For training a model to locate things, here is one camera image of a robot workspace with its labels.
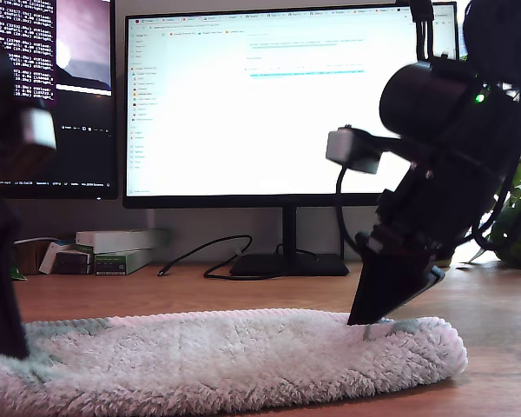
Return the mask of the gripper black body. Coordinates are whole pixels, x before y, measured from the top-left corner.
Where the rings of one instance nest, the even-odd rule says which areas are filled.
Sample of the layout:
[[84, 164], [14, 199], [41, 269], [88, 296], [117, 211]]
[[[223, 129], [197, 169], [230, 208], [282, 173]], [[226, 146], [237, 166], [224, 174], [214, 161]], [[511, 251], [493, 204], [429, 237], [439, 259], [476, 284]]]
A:
[[364, 261], [433, 261], [437, 251], [456, 246], [491, 209], [493, 194], [487, 189], [387, 189], [378, 198], [372, 230], [355, 235], [356, 252]]

